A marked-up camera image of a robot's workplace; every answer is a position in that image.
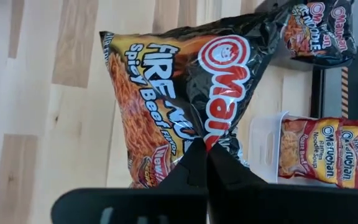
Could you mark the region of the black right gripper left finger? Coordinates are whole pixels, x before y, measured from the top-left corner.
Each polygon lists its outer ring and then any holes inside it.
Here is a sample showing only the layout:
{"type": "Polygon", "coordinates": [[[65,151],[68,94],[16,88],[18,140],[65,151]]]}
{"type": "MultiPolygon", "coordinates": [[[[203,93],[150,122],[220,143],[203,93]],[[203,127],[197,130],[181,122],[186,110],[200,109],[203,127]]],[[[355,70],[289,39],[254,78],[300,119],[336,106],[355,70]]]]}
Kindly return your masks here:
{"type": "Polygon", "coordinates": [[[179,163],[159,184],[160,189],[206,188],[207,151],[204,141],[196,138],[179,163]]]}

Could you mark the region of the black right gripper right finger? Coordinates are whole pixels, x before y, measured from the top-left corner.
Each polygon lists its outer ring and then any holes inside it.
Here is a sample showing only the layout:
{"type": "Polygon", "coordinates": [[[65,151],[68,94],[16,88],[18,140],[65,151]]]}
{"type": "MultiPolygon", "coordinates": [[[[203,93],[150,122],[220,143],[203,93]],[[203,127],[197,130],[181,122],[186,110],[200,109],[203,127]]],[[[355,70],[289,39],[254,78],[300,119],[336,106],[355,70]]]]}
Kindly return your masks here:
{"type": "Polygon", "coordinates": [[[242,165],[220,144],[208,152],[208,188],[236,189],[245,185],[265,185],[266,181],[242,165]]]}

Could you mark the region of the clear plastic bin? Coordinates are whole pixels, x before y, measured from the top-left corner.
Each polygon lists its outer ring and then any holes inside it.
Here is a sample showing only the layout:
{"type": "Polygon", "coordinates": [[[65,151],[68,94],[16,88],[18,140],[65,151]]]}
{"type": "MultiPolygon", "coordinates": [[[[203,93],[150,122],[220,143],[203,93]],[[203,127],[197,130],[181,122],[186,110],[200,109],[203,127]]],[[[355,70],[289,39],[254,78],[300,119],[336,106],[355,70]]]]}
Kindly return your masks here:
{"type": "Polygon", "coordinates": [[[270,184],[310,185],[319,187],[340,188],[336,184],[328,184],[303,176],[286,179],[278,176],[278,159],[280,152],[281,127],[284,119],[322,119],[292,116],[282,112],[274,116],[256,117],[250,124],[248,161],[252,172],[270,184]]]}

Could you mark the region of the black Maruchan fire noodle packet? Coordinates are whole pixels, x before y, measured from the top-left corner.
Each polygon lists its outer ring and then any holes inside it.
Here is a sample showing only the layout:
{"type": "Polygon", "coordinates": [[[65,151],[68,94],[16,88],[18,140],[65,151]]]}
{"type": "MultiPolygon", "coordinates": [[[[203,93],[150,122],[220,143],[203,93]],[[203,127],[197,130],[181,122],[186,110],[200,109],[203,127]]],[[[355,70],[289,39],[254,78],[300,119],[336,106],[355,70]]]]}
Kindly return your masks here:
{"type": "Polygon", "coordinates": [[[237,124],[289,17],[284,6],[164,33],[100,32],[131,187],[157,186],[196,140],[242,160],[237,124]]]}
{"type": "Polygon", "coordinates": [[[324,2],[297,4],[291,10],[291,16],[284,31],[284,41],[293,57],[311,57],[325,55],[332,46],[328,34],[324,2]]]}
{"type": "Polygon", "coordinates": [[[353,34],[352,7],[355,0],[324,0],[328,7],[327,30],[331,46],[324,56],[324,67],[349,65],[357,53],[353,34]]]}

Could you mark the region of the red Maruchan roast beef packet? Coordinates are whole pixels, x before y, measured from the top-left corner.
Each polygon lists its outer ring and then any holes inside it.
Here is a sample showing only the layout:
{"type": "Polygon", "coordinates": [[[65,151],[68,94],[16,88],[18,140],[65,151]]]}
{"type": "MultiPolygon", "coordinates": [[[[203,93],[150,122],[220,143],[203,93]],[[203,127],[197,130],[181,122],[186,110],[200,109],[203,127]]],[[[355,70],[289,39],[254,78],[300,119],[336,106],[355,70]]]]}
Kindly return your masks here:
{"type": "Polygon", "coordinates": [[[339,187],[358,189],[358,120],[344,119],[339,151],[339,187]]]}
{"type": "Polygon", "coordinates": [[[339,185],[338,152],[341,118],[284,119],[281,127],[278,176],[303,176],[339,185]]]}

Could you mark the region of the black plastic bin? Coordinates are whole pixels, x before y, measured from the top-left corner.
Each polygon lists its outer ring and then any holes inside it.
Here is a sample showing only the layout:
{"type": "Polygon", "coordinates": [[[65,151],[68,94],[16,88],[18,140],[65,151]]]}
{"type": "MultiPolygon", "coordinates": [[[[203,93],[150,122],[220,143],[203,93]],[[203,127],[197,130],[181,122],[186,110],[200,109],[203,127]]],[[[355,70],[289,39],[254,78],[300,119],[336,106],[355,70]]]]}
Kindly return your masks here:
{"type": "MultiPolygon", "coordinates": [[[[291,2],[291,8],[290,8],[290,16],[291,16],[291,10],[297,4],[307,4],[309,2],[324,2],[324,0],[291,0],[290,2],[291,2]]],[[[323,57],[326,56],[327,53],[325,55],[315,55],[311,57],[293,57],[291,55],[283,39],[286,26],[282,31],[282,43],[279,45],[278,50],[273,58],[273,64],[276,66],[285,67],[292,70],[301,70],[301,71],[310,71],[314,67],[320,69],[326,69],[327,67],[324,67],[323,57]]]]}

